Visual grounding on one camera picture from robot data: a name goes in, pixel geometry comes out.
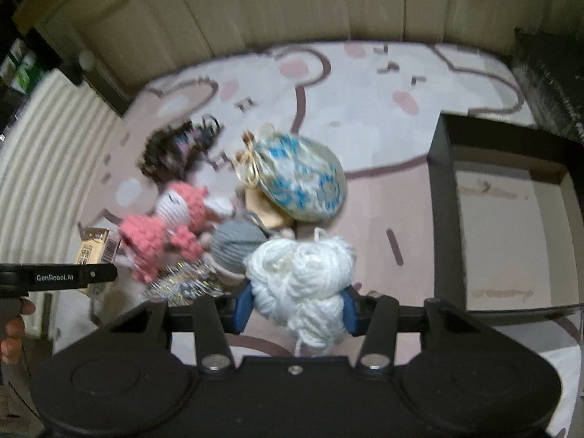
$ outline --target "tinsel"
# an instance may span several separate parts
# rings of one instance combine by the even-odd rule
[[[224,294],[215,270],[201,261],[179,262],[161,269],[158,278],[144,292],[148,301],[166,301],[170,307],[190,305],[204,295]]]

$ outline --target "door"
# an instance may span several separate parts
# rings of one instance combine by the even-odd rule
[[[68,0],[45,33],[62,57],[92,50],[97,71],[127,97],[157,76],[212,56],[183,0]]]

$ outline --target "blue and white pouch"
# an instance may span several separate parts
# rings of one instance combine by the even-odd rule
[[[263,132],[235,167],[246,187],[259,187],[303,222],[333,218],[347,197],[341,162],[326,146],[295,134]]]

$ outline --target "human hand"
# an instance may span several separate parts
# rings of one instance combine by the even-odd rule
[[[24,298],[20,299],[21,315],[31,315],[35,312],[34,303]],[[22,339],[24,336],[24,320],[22,316],[17,316],[5,324],[7,338],[0,342],[0,351],[2,352],[2,362],[5,364],[16,364],[20,359],[22,351]]]

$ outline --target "crocheted doll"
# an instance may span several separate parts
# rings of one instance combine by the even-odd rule
[[[231,212],[224,203],[208,198],[206,187],[172,182],[159,197],[153,215],[130,215],[118,227],[132,276],[147,282],[155,280],[168,244],[185,260],[196,260],[203,247],[194,232],[201,232],[211,213],[229,216]]]

